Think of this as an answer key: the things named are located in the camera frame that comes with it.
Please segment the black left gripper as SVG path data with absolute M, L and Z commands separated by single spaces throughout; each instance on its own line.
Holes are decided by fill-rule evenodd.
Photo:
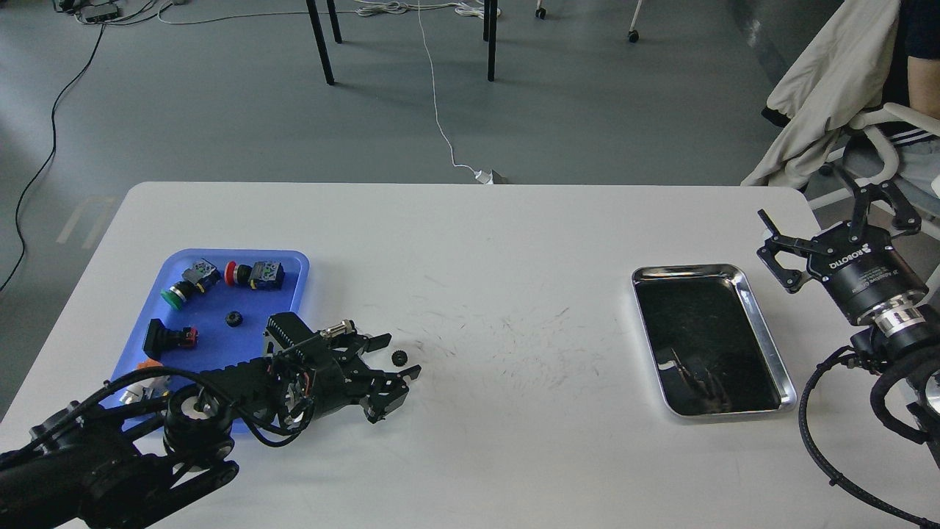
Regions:
M 276 353 L 273 365 L 286 383 L 278 425 L 298 429 L 305 420 L 359 403 L 370 424 L 396 411 L 408 395 L 408 382 L 419 378 L 422 366 L 386 372 L 372 370 L 361 358 L 364 353 L 386 348 L 391 338 L 390 334 L 342 334 Z

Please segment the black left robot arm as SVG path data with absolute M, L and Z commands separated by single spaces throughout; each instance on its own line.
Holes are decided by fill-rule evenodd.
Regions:
M 269 447 L 344 406 L 362 406 L 375 424 L 403 404 L 421 371 L 400 353 L 396 372 L 363 361 L 389 342 L 388 334 L 318 335 L 218 370 L 151 366 L 108 381 L 2 455 L 2 526 L 154 525 L 236 478 L 237 420 Z

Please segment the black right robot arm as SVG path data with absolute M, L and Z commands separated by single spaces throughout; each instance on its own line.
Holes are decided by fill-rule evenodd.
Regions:
M 788 292 L 818 281 L 846 321 L 859 332 L 850 344 L 817 365 L 800 397 L 797 424 L 810 458 L 829 484 L 859 501 L 920 528 L 937 522 L 896 508 L 857 486 L 820 452 L 808 423 L 809 398 L 837 365 L 876 375 L 869 393 L 884 428 L 938 455 L 938 312 L 927 302 L 929 287 L 897 252 L 896 237 L 916 234 L 920 215 L 893 181 L 859 184 L 835 168 L 852 194 L 853 213 L 809 239 L 782 234 L 763 210 L 768 234 L 756 252 Z

